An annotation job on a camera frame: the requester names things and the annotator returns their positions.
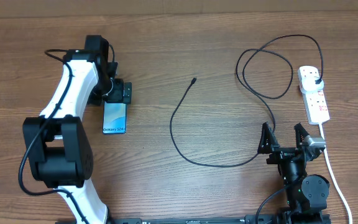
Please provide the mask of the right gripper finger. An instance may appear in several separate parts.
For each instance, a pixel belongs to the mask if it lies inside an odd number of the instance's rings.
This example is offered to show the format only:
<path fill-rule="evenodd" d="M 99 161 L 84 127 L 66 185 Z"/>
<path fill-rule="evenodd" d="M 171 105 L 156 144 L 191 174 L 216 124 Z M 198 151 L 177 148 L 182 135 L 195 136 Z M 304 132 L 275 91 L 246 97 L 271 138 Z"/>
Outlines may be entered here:
<path fill-rule="evenodd" d="M 308 146 L 308 137 L 310 136 L 306 129 L 298 123 L 294 125 L 295 130 L 295 139 L 296 139 L 296 147 L 300 148 L 301 146 Z"/>
<path fill-rule="evenodd" d="M 260 137 L 259 146 L 257 149 L 258 154 L 270 154 L 275 152 L 280 147 L 273 130 L 268 122 L 262 125 L 262 134 Z"/>

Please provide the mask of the blue Galaxy smartphone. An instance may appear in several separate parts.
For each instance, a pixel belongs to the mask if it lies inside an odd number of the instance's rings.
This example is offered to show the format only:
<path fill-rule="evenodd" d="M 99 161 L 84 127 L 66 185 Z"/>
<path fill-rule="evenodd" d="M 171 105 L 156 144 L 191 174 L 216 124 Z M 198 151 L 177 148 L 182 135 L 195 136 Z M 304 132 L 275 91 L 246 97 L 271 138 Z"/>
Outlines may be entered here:
<path fill-rule="evenodd" d="M 103 133 L 125 134 L 127 105 L 124 103 L 104 103 Z"/>

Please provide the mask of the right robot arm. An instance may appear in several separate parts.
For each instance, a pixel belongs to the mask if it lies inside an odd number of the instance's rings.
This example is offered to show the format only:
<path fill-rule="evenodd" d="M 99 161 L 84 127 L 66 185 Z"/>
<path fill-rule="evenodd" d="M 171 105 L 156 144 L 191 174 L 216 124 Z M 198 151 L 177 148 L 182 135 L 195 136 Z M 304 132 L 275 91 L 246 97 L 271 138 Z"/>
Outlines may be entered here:
<path fill-rule="evenodd" d="M 311 136 L 300 124 L 294 126 L 295 147 L 281 147 L 272 128 L 262 125 L 262 134 L 257 152 L 267 154 L 266 163 L 276 165 L 283 188 L 266 198 L 255 214 L 254 223 L 330 223 L 324 215 L 329 196 L 329 181 L 322 175 L 309 175 L 308 162 L 318 158 L 326 142 L 322 137 Z M 286 193 L 287 207 L 280 208 L 273 215 L 262 215 L 264 205 L 280 193 Z"/>

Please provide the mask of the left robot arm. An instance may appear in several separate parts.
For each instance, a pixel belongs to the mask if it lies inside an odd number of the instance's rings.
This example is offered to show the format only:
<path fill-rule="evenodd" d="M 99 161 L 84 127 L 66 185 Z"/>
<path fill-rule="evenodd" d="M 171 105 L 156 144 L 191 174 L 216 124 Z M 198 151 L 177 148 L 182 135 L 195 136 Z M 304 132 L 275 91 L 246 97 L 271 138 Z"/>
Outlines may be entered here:
<path fill-rule="evenodd" d="M 103 133 L 126 132 L 132 84 L 117 78 L 113 46 L 101 35 L 87 35 L 83 49 L 45 54 L 63 65 L 62 78 L 49 104 L 22 125 L 26 151 L 18 171 L 21 190 L 31 196 L 59 194 L 74 223 L 114 223 L 91 180 L 94 159 L 83 127 L 87 105 L 104 107 Z"/>

